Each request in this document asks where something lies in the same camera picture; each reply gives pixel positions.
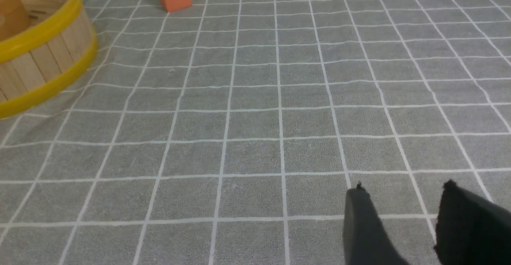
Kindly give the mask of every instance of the wooden cylinder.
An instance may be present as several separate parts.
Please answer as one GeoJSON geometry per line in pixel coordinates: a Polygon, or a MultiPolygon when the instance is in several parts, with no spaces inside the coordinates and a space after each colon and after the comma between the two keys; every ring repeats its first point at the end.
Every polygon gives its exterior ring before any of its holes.
{"type": "Polygon", "coordinates": [[[5,18],[2,32],[7,32],[7,38],[24,32],[31,24],[21,0],[0,0],[0,15],[5,18]]]}

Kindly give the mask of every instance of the round wooden basket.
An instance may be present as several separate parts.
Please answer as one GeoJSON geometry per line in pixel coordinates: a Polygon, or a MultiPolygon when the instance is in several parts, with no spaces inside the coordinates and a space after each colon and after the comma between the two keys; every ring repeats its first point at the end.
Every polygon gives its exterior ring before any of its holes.
{"type": "Polygon", "coordinates": [[[42,103],[78,79],[97,54],[82,0],[22,0],[31,19],[0,42],[0,118],[42,103]]]}

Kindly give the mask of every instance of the yellow rim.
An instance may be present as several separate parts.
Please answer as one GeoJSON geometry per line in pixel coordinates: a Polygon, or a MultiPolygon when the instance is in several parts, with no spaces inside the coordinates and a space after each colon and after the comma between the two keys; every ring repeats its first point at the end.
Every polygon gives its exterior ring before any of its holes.
{"type": "Polygon", "coordinates": [[[82,7],[82,0],[67,0],[55,14],[39,25],[0,42],[0,63],[40,47],[60,34],[75,21],[82,7]]]}
{"type": "Polygon", "coordinates": [[[74,83],[89,68],[97,54],[97,37],[94,32],[91,46],[85,51],[82,59],[75,63],[68,71],[54,78],[42,87],[35,89],[20,97],[0,103],[0,118],[6,118],[27,110],[55,96],[66,87],[74,83]]]}

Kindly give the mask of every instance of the floor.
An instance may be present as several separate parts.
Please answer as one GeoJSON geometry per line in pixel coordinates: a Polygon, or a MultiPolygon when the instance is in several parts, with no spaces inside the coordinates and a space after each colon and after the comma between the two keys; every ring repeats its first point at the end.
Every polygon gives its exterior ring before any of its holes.
{"type": "Polygon", "coordinates": [[[442,184],[511,209],[511,0],[85,0],[101,50],[0,121],[0,260],[343,264],[344,194],[437,264],[442,184]]]}

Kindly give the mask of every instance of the gray carpet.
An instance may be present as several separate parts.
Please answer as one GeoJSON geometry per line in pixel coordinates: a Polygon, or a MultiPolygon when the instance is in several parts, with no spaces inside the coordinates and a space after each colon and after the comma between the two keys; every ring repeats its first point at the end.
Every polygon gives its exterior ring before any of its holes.
{"type": "Polygon", "coordinates": [[[86,0],[91,69],[0,121],[0,263],[343,264],[362,181],[432,265],[443,182],[511,209],[511,0],[193,1],[86,0]]]}

